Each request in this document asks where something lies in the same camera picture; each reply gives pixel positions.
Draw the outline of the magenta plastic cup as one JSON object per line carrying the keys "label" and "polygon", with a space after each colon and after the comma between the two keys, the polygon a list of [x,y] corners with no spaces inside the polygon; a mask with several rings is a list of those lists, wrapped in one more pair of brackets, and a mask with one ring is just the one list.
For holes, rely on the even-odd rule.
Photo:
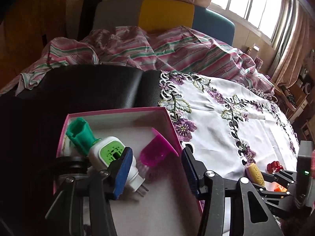
{"label": "magenta plastic cup", "polygon": [[156,167],[162,160],[165,160],[169,154],[179,157],[174,147],[160,132],[155,128],[152,128],[152,132],[154,134],[153,139],[140,152],[139,159],[143,165]]}

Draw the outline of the yellow carved egg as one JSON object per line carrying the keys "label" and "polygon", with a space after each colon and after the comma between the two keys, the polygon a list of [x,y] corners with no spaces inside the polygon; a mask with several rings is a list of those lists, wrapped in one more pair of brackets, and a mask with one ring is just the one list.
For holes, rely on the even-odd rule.
{"label": "yellow carved egg", "polygon": [[246,175],[252,183],[265,186],[263,175],[255,163],[252,162],[246,166]]}

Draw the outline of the orange building blocks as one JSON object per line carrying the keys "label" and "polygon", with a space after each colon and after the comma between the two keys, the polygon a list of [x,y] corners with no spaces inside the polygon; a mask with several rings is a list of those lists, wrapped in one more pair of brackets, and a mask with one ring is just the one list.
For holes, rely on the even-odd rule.
{"label": "orange building blocks", "polygon": [[280,184],[276,184],[274,187],[275,192],[287,192],[287,189]]}

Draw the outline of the red plastic toy piece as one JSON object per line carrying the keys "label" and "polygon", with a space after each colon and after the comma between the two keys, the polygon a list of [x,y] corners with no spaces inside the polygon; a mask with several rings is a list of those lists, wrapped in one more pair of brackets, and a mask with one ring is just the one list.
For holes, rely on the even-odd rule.
{"label": "red plastic toy piece", "polygon": [[284,169],[284,167],[282,166],[282,164],[280,164],[279,161],[273,161],[269,163],[266,167],[266,170],[269,174],[277,173],[282,169]]}

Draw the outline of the pink shallow cardboard box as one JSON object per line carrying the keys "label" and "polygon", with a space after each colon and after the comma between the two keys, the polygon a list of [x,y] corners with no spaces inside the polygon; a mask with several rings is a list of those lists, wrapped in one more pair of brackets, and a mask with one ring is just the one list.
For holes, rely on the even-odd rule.
{"label": "pink shallow cardboard box", "polygon": [[[66,131],[76,118],[85,119],[101,138],[87,156],[80,155]],[[139,156],[160,132],[179,154],[169,154],[156,167]],[[113,200],[114,161],[130,147],[133,160],[123,193]],[[69,114],[57,158],[88,158],[86,175],[68,176],[55,190],[46,220],[55,235],[196,235],[200,205],[192,195],[181,161],[182,147],[166,109],[161,107],[90,111]]]}

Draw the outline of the white floral embroidered tablecloth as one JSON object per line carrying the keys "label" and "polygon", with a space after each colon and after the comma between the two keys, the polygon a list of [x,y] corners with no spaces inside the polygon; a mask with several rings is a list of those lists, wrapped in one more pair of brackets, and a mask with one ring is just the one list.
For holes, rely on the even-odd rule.
{"label": "white floral embroidered tablecloth", "polygon": [[266,171],[277,161],[296,171],[300,144],[286,115],[270,98],[229,80],[163,71],[159,106],[181,142],[221,177],[237,180],[252,163]]}

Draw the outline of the green plastic toy piece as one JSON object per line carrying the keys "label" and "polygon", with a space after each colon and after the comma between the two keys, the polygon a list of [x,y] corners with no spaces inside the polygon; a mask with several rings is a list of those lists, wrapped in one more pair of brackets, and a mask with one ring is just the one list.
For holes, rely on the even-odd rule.
{"label": "green plastic toy piece", "polygon": [[101,140],[94,136],[88,122],[81,117],[70,123],[66,135],[75,145],[79,154],[83,156],[87,156],[90,149]]}

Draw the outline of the striped pink green sheet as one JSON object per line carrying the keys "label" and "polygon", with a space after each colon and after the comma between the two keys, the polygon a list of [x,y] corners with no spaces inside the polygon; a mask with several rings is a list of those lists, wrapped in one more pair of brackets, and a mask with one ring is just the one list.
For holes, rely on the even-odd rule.
{"label": "striped pink green sheet", "polygon": [[113,31],[97,29],[82,41],[57,37],[1,93],[31,90],[47,72],[68,65],[120,65],[143,71],[198,73],[239,83],[264,98],[274,94],[274,85],[257,71],[249,55],[185,26],[162,34],[149,34],[137,26],[116,27]]}

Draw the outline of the pink window curtain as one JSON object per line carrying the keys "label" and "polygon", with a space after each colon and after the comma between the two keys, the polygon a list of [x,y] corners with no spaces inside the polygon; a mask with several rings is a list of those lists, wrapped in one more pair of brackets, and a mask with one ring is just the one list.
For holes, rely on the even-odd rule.
{"label": "pink window curtain", "polygon": [[292,0],[280,46],[268,74],[276,86],[291,87],[298,79],[309,50],[310,19],[298,0]]}

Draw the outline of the grey yellow blue sofa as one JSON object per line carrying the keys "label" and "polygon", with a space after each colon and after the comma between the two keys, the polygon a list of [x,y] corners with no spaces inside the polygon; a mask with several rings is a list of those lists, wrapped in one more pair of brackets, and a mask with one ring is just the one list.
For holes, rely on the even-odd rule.
{"label": "grey yellow blue sofa", "polygon": [[106,0],[95,11],[93,29],[111,30],[120,26],[138,26],[158,33],[179,26],[202,32],[232,45],[234,23],[204,7],[177,0]]}

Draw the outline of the black rolled mat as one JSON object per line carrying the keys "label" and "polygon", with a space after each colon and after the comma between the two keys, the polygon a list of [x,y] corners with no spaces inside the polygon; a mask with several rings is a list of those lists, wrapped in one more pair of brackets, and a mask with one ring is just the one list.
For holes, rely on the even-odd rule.
{"label": "black rolled mat", "polygon": [[93,29],[94,25],[94,19],[95,19],[95,12],[97,9],[97,6],[100,2],[103,0],[84,0],[82,9],[81,9],[81,15],[80,15],[80,21],[79,21],[79,30],[77,35],[77,40],[81,41],[86,36],[88,36]]}

